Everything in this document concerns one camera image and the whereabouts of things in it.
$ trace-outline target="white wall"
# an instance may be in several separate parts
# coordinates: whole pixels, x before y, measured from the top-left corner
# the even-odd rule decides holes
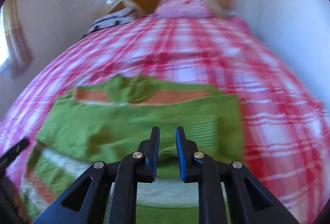
[[[20,76],[0,73],[0,118],[46,65],[77,42],[106,0],[18,0],[19,14],[35,60]]]
[[[329,0],[238,0],[238,13],[330,109]]]

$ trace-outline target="silver rivet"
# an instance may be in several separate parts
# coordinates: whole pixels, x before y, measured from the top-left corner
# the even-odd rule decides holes
[[[140,151],[136,151],[132,155],[134,159],[139,159],[143,156],[143,154]]]
[[[236,169],[240,169],[243,167],[242,163],[240,161],[234,161],[233,162],[233,167]]]
[[[202,159],[204,157],[204,153],[200,152],[200,151],[197,151],[197,152],[194,153],[194,157],[197,158],[197,159]]]
[[[94,163],[94,168],[96,169],[100,169],[104,166],[104,163],[102,161],[97,161],[96,163]]]

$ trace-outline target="pink fabric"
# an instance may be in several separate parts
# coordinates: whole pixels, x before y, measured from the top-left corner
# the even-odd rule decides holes
[[[233,24],[235,24],[237,27],[240,27],[242,30],[250,33],[251,29],[247,21],[242,19],[241,17],[234,15],[229,18],[229,21],[231,21]]]
[[[207,0],[168,0],[156,10],[157,18],[209,18]]]
[[[327,112],[268,47],[216,17],[143,17],[89,34],[52,61],[0,126],[0,155],[24,137],[32,142],[7,169],[17,186],[56,97],[117,73],[210,83],[236,93],[250,170],[301,224],[321,212],[330,196]]]

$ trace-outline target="bright window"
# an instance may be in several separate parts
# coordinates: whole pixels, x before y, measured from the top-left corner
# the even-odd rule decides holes
[[[0,9],[0,66],[7,60],[7,45],[5,37],[5,29],[3,27],[2,8]]]

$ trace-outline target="triangular cutout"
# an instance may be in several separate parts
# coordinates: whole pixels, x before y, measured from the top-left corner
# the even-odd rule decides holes
[[[62,206],[67,207],[75,212],[79,212],[82,203],[85,200],[88,188],[90,187],[90,183],[92,182],[92,178],[86,178],[77,188],[75,188],[63,201]]]
[[[265,194],[262,193],[261,190],[249,178],[244,178],[244,183],[249,193],[252,207],[255,212],[267,209],[272,205]]]

